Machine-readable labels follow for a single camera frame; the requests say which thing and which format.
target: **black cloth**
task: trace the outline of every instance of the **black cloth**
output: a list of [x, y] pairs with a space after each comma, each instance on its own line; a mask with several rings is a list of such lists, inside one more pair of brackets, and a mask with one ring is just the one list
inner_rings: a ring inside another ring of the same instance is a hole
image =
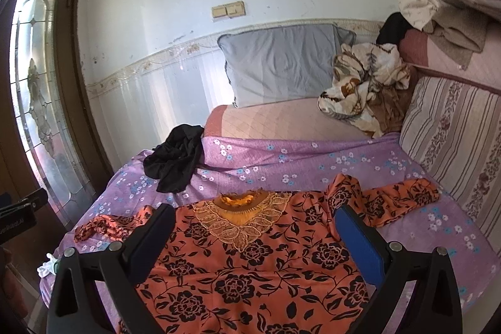
[[144, 159], [144, 174], [159, 179], [159, 193], [179, 193], [191, 180], [200, 155], [204, 151], [201, 126], [176, 126], [164, 143]]
[[391, 43], [399, 45], [400, 40], [405, 37], [405, 33], [409, 29], [412, 29], [410, 23], [405, 20], [400, 12], [395, 12], [384, 22], [383, 27], [379, 31], [376, 44]]

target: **decorative glass panel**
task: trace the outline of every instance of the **decorative glass panel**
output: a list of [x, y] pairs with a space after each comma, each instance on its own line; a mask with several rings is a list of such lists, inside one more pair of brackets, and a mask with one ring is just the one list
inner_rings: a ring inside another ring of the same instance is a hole
[[71, 141], [54, 67], [56, 0], [18, 0], [12, 25], [10, 73], [14, 113], [24, 151], [39, 185], [71, 229], [90, 207], [89, 184]]

